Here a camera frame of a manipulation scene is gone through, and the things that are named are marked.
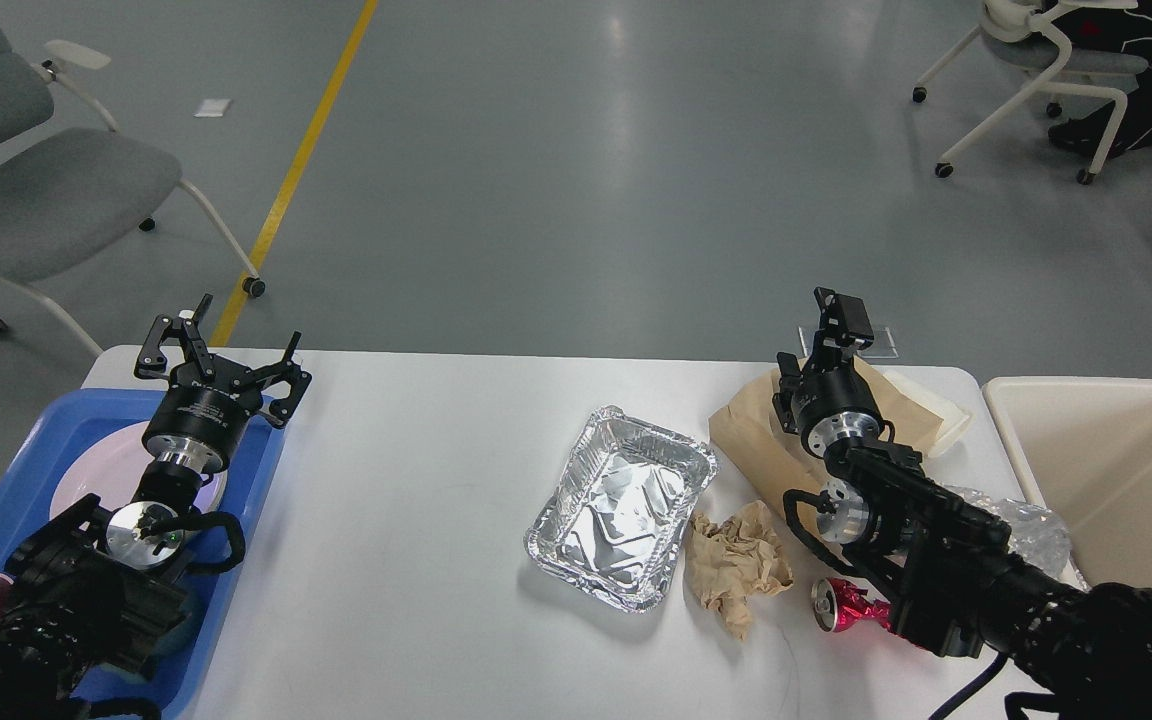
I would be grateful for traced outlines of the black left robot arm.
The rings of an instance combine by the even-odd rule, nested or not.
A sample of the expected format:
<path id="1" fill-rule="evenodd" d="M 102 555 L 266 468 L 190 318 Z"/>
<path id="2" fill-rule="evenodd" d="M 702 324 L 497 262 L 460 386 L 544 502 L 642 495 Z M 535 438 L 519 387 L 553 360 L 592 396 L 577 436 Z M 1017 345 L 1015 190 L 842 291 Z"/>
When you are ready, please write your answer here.
<path id="1" fill-rule="evenodd" d="M 198 332 L 210 302 L 157 316 L 134 365 L 166 391 L 142 437 L 150 460 L 131 500 L 105 509 L 96 493 L 78 498 L 6 558 L 0 719 L 157 719 L 150 698 L 82 700 L 76 688 L 101 664 L 150 679 L 156 647 L 187 619 L 185 579 L 218 577 L 247 556 L 242 521 L 205 511 L 198 492 L 230 467 L 256 416 L 285 427 L 312 377 L 294 361 L 300 332 L 259 367 L 211 351 Z"/>

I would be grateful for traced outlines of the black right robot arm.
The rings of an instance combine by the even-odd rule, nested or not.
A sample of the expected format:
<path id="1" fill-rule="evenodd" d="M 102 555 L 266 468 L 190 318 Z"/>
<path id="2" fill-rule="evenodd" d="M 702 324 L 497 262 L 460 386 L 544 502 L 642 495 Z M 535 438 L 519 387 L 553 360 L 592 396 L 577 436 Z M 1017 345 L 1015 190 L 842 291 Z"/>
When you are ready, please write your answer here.
<path id="1" fill-rule="evenodd" d="M 828 479 L 814 492 L 787 488 L 785 520 L 823 564 L 886 597 L 892 634 L 940 657 L 995 651 L 934 717 L 1014 664 L 1039 692 L 1007 694 L 1010 719 L 1152 719 L 1152 588 L 1079 591 L 1011 552 L 1005 520 L 933 482 L 920 452 L 896 441 L 856 369 L 874 341 L 864 302 L 826 287 L 813 295 L 812 351 L 778 354 L 772 406 Z"/>

